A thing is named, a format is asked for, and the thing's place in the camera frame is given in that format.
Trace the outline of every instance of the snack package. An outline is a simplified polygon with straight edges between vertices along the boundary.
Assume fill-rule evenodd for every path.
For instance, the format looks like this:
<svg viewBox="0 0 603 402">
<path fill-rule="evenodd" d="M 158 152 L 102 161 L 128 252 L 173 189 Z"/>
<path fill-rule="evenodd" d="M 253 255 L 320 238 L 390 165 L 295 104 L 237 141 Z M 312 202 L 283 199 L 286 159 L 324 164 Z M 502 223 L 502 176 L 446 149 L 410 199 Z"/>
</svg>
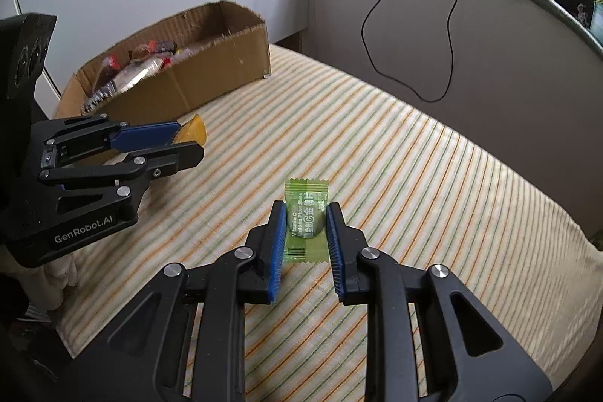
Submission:
<svg viewBox="0 0 603 402">
<path fill-rule="evenodd" d="M 187 47 L 185 49 L 178 50 L 176 52 L 176 54 L 171 58 L 171 61 L 173 64 L 178 64 L 178 63 L 182 62 L 183 60 L 186 60 L 189 57 L 192 57 L 196 53 L 198 53 L 198 50 L 193 50 L 193 49 Z"/>
<path fill-rule="evenodd" d="M 96 79 L 92 85 L 92 92 L 96 91 L 113 79 L 121 70 L 117 57 L 108 55 L 101 62 L 101 68 L 96 74 Z"/>
<path fill-rule="evenodd" d="M 148 59 L 151 55 L 157 53 L 170 52 L 176 53 L 177 45 L 175 41 L 155 41 L 149 40 L 148 43 L 138 45 L 130 52 L 130 60 L 134 63 L 140 63 Z"/>
<path fill-rule="evenodd" d="M 320 263 L 329 260 L 324 229 L 329 183 L 317 179 L 290 179 L 285 183 L 287 237 L 284 261 Z"/>
<path fill-rule="evenodd" d="M 128 65 L 113 80 L 92 93 L 81 107 L 82 115 L 92 113 L 103 101 L 117 94 L 125 93 L 142 79 L 154 76 L 163 68 L 164 63 L 162 58 L 151 57 L 140 64 Z"/>
</svg>

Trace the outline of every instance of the striped mattress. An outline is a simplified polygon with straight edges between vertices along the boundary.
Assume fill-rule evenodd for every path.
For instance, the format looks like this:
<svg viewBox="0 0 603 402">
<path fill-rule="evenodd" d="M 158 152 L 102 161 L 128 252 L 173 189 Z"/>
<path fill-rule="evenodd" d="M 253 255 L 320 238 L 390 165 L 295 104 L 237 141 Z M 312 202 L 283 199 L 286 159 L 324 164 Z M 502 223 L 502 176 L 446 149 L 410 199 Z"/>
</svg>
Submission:
<svg viewBox="0 0 603 402">
<path fill-rule="evenodd" d="M 57 326 L 71 355 L 164 264 L 214 261 L 266 223 L 285 180 L 311 177 L 329 181 L 370 245 L 409 266 L 447 264 L 559 385 L 603 298 L 602 253 L 569 215 L 390 94 L 279 47 L 271 61 L 272 76 L 198 110 L 208 141 L 197 168 L 153 182 L 136 226 L 76 253 L 81 279 Z M 246 308 L 247 400 L 362 400 L 366 315 L 338 303 L 328 263 L 285 264 L 277 302 Z"/>
</svg>

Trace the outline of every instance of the barcode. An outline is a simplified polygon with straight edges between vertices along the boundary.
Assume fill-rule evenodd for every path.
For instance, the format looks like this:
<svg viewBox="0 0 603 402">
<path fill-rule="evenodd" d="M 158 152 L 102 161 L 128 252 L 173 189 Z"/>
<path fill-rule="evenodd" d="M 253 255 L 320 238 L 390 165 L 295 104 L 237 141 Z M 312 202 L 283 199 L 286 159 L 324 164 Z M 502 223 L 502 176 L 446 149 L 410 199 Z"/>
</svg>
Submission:
<svg viewBox="0 0 603 402">
<path fill-rule="evenodd" d="M 303 247 L 288 247 L 284 251 L 285 260 L 305 261 L 306 249 Z"/>
</svg>

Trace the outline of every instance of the green candy wrapper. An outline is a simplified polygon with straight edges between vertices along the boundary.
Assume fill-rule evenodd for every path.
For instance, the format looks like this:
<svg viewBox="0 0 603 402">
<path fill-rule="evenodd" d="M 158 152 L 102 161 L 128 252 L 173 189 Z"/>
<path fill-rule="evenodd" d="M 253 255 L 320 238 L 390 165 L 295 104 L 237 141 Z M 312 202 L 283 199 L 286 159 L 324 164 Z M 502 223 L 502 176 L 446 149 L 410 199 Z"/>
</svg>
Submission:
<svg viewBox="0 0 603 402">
<path fill-rule="evenodd" d="M 283 260 L 321 263 L 329 260 L 325 210 L 329 182 L 317 179 L 290 179 L 285 183 L 287 237 Z"/>
</svg>

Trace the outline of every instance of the black cable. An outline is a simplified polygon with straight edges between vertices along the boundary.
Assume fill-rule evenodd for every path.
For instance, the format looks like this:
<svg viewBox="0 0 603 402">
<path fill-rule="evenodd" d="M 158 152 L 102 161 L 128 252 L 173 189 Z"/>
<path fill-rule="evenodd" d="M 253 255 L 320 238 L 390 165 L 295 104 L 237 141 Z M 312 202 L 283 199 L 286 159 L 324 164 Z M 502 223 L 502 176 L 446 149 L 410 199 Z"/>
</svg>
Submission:
<svg viewBox="0 0 603 402">
<path fill-rule="evenodd" d="M 377 69 L 377 67 L 375 66 L 375 63 L 373 62 L 373 58 L 371 57 L 371 54 L 369 52 L 369 48 L 367 47 L 367 42 L 366 42 L 366 40 L 364 40 L 364 26 L 367 24 L 367 21 L 369 20 L 370 15 L 373 13 L 375 8 L 379 5 L 379 3 L 381 1 L 382 0 L 378 0 L 375 3 L 375 5 L 371 8 L 371 10 L 367 14 L 366 18 L 364 18 L 363 27 L 360 30 L 360 36 L 363 39 L 364 50 L 367 52 L 367 57 L 369 57 L 369 61 L 370 61 L 371 65 L 373 66 L 373 69 L 375 69 L 375 72 L 378 73 L 380 76 L 382 76 L 386 79 L 390 79 L 390 81 L 397 82 L 398 84 L 411 90 L 424 103 L 437 103 L 439 101 L 442 101 L 442 99 L 444 99 L 446 94 L 448 94 L 448 89 L 450 89 L 450 84 L 452 83 L 452 74 L 454 72 L 454 50 L 452 48 L 452 39 L 450 37 L 450 18 L 452 16 L 452 13 L 454 12 L 454 9 L 456 8 L 456 4 L 458 3 L 458 0 L 454 0 L 452 8 L 450 9 L 450 13 L 448 14 L 448 19 L 446 20 L 446 31 L 448 33 L 448 44 L 450 45 L 450 76 L 448 77 L 448 84 L 446 85 L 446 90 L 444 91 L 444 94 L 439 96 L 437 99 L 425 99 L 423 96 L 421 96 L 419 93 L 417 93 L 417 91 L 413 87 L 408 85 L 406 82 L 399 81 L 398 79 L 393 78 L 392 76 L 384 74 L 379 69 Z"/>
</svg>

